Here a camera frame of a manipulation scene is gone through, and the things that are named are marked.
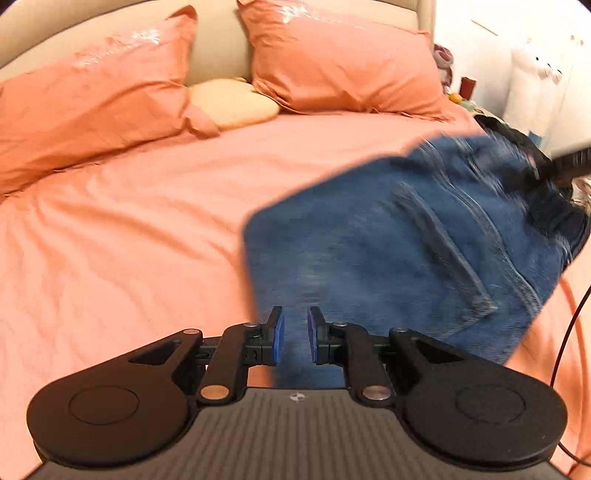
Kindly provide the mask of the blue denim jeans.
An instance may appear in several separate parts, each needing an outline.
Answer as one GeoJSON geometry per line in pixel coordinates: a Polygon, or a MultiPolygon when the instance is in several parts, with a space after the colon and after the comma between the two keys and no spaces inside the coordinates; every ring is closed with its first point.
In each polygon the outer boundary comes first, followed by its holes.
{"type": "Polygon", "coordinates": [[[440,136],[253,214],[243,241],[254,300],[286,318],[273,383],[342,385],[341,370],[311,361],[314,306],[506,363],[590,234],[555,186],[520,185],[531,170],[502,137],[440,136]]]}

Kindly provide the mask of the red box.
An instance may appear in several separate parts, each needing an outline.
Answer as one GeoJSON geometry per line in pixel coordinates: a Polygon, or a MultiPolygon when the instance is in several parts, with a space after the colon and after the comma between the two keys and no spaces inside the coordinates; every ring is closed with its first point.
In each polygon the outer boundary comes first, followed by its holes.
{"type": "Polygon", "coordinates": [[[462,77],[460,83],[459,94],[465,100],[471,100],[477,81],[470,77],[462,77]]]}

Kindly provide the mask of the pink plush toy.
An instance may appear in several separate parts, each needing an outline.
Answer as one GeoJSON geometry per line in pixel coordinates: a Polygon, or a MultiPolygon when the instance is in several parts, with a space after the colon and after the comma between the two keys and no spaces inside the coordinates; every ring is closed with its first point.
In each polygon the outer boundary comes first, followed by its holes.
{"type": "Polygon", "coordinates": [[[440,74],[443,91],[445,94],[448,94],[453,83],[454,55],[448,48],[435,44],[433,47],[433,57],[440,74]]]}

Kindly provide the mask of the orange bed sheet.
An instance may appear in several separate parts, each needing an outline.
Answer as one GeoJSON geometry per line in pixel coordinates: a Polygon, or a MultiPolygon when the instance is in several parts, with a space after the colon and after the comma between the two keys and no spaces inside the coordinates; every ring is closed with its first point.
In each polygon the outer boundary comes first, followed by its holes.
{"type": "Polygon", "coordinates": [[[39,463],[26,425],[46,384],[186,327],[256,317],[242,260],[252,212],[467,113],[283,114],[206,140],[182,133],[59,171],[1,205],[1,475],[39,463]]]}

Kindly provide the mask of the right orange pillow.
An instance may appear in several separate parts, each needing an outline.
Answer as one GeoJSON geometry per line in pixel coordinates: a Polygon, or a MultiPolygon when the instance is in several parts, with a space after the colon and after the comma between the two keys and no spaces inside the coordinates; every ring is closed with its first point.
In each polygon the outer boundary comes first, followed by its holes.
{"type": "Polygon", "coordinates": [[[304,1],[240,1],[252,86],[287,110],[451,121],[431,38],[304,1]]]}

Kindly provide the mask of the orange pillow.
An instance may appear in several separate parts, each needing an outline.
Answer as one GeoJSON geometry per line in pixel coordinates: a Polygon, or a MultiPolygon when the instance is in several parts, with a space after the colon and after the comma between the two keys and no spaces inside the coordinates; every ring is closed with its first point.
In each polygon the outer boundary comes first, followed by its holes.
{"type": "Polygon", "coordinates": [[[240,1],[252,86],[287,110],[451,121],[431,38],[304,1],[240,1]]]}
{"type": "Polygon", "coordinates": [[[197,12],[105,37],[1,84],[1,193],[56,170],[177,135],[219,134],[184,85],[197,12]]]}

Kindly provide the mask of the yellow small cushion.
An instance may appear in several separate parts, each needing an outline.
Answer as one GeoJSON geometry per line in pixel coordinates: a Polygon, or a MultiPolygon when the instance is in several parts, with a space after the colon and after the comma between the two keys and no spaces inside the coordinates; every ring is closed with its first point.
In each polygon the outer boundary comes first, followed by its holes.
{"type": "Polygon", "coordinates": [[[190,86],[190,101],[204,111],[221,131],[273,120],[280,105],[256,92],[242,78],[214,79],[190,86]]]}

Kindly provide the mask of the left orange pillow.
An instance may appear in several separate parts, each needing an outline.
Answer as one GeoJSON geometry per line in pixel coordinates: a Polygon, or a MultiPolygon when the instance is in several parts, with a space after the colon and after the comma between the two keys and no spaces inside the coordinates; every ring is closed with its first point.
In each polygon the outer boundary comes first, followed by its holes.
{"type": "Polygon", "coordinates": [[[177,135],[219,134],[184,85],[197,12],[105,37],[1,84],[1,193],[56,170],[177,135]]]}

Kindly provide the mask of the beige upholstered headboard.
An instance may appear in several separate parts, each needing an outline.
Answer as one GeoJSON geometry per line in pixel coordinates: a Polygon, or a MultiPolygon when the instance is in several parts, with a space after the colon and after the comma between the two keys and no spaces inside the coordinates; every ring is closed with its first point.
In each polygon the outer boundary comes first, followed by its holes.
{"type": "MultiPolygon", "coordinates": [[[[1,79],[54,63],[114,33],[152,26],[185,1],[16,1],[1,14],[1,79]]],[[[250,44],[235,1],[192,1],[197,35],[185,83],[249,78],[250,44]]],[[[380,23],[435,30],[436,5],[419,1],[312,1],[312,6],[380,23]]]]}

